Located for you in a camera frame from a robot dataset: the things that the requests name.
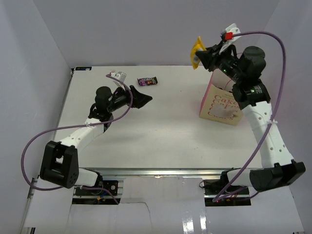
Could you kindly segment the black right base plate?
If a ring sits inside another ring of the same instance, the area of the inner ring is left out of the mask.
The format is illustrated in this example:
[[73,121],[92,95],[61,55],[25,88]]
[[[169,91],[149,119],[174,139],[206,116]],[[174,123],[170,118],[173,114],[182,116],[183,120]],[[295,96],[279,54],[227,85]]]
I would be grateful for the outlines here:
[[[225,185],[220,179],[205,179],[199,183],[199,187],[204,189],[205,195],[217,195]],[[241,189],[242,186],[229,186],[222,195],[227,195],[231,192]]]

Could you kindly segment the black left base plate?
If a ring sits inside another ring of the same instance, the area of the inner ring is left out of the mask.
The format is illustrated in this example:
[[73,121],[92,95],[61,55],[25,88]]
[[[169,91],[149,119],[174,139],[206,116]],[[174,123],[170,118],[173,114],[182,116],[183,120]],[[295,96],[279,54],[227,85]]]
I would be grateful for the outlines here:
[[[118,190],[118,181],[117,180],[103,180],[97,182],[94,188],[104,188],[108,190],[113,196],[117,195]],[[81,188],[76,188],[74,195],[76,196],[101,196],[109,195],[106,191],[103,190],[85,190]]]

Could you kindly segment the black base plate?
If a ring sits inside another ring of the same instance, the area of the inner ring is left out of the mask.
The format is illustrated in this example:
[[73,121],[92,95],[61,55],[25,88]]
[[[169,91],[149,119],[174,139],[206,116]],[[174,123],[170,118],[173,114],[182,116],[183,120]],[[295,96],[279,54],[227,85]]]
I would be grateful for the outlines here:
[[[225,185],[220,179],[205,179],[199,183],[199,187],[204,189],[205,195],[217,195]],[[227,195],[231,192],[241,189],[242,186],[229,186],[222,195]]]
[[[113,196],[117,195],[118,190],[118,181],[117,180],[103,180],[97,182],[94,188],[104,188],[108,190]],[[103,190],[85,190],[81,188],[76,188],[74,195],[76,196],[101,196],[109,195],[106,191]]]

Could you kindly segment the beige paper cakes bag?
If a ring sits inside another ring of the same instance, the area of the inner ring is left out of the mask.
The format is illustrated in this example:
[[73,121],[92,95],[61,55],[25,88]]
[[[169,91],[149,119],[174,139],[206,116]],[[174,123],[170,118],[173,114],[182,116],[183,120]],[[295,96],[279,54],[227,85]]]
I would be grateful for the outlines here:
[[223,72],[213,71],[200,105],[199,117],[237,126],[243,113],[233,97],[233,85],[234,82]]

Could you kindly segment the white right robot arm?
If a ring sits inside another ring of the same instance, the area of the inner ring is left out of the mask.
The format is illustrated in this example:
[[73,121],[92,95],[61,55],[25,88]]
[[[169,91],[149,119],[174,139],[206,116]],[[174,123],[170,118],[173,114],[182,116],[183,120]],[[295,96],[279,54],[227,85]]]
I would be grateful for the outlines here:
[[220,188],[232,194],[240,187],[253,187],[257,192],[289,186],[306,171],[303,162],[296,162],[288,151],[274,120],[270,95],[260,79],[266,66],[265,53],[256,46],[248,46],[240,57],[234,45],[224,51],[221,45],[195,49],[194,62],[201,62],[208,71],[223,72],[233,82],[232,94],[244,117],[248,120],[257,142],[262,167],[248,170],[223,171]]

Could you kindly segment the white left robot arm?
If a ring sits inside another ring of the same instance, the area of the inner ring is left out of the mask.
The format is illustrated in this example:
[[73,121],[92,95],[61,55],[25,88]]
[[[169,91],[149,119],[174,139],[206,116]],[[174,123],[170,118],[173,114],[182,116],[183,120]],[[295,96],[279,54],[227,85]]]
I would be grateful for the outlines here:
[[79,167],[79,153],[106,132],[114,119],[113,111],[123,106],[139,109],[152,99],[132,85],[129,90],[118,87],[114,92],[107,86],[99,87],[85,124],[61,141],[46,144],[40,178],[67,189],[86,186],[91,194],[99,194],[103,189],[99,173]]

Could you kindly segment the purple candy bag small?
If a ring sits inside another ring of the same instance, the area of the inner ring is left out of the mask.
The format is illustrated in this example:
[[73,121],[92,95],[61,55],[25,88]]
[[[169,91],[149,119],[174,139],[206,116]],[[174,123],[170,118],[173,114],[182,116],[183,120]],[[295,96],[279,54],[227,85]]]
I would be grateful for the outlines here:
[[156,77],[152,78],[138,78],[137,79],[139,86],[150,86],[158,84],[158,80]]

